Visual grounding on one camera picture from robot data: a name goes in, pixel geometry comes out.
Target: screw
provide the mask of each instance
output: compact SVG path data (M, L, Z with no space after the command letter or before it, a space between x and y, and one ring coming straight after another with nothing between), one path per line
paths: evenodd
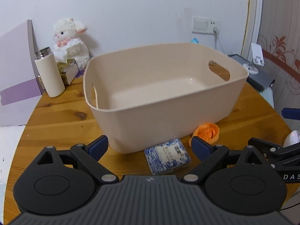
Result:
M154 178L152 178L152 177L149 177L149 178L147 178L147 179L146 179L146 181L148 181L148 182L152 182L152 181L154 181Z
M101 177L104 182L112 182L116 180L116 176L113 174L105 174Z
M183 177L183 179L187 182L194 182L198 180L198 176L195 174L187 174Z

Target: blue gripper pad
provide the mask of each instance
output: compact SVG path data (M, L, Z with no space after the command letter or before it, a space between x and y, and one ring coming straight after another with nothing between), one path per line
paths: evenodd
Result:
M88 153L96 161L106 153L108 149L108 138L106 135L101 135L99 138L95 139L89 143L85 148L85 152Z
M212 145L199 138L198 136L194 136L192 138L191 145L193 153L197 156L197 158L200 161L204 161L215 151Z
M283 108L281 115L285 119L300 120L300 109L297 108Z

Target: plastic storage basket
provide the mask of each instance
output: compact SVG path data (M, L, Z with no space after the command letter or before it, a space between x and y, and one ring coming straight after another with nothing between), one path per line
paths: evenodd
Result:
M229 80L210 70L225 68ZM132 153L191 134L228 116L248 72L226 55L193 43L98 56L88 64L85 100L111 148Z

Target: black cable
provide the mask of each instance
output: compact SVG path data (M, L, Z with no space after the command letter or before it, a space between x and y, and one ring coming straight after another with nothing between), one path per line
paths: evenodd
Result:
M289 206L289 207L287 207L287 208L283 208L283 209L281 209L281 211L290 209L290 208L292 208L292 207L294 207L294 206L297 206L297 205L300 205L300 202L297 203L297 204L291 205L291 206Z

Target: wooden table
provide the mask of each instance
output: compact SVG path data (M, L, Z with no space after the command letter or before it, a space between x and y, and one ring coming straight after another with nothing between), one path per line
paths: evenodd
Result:
M290 133L281 117L248 83L245 84L232 113L217 124L220 127L218 143L230 149L243 149L251 137L280 144ZM24 130L12 162L5 194L4 223L7 224L20 213L13 197L14 183L45 146L55 146L58 150L69 149L76 143L88 144L101 134L85 102L82 78L76 79L57 98L49 98L45 93ZM190 154L192 163L188 168L176 172L179 177L199 164L199 160L187 145L188 138L189 136L181 141ZM122 155L109 148L100 163L119 178L123 174L151 175L142 151ZM287 186L287 199L298 186Z

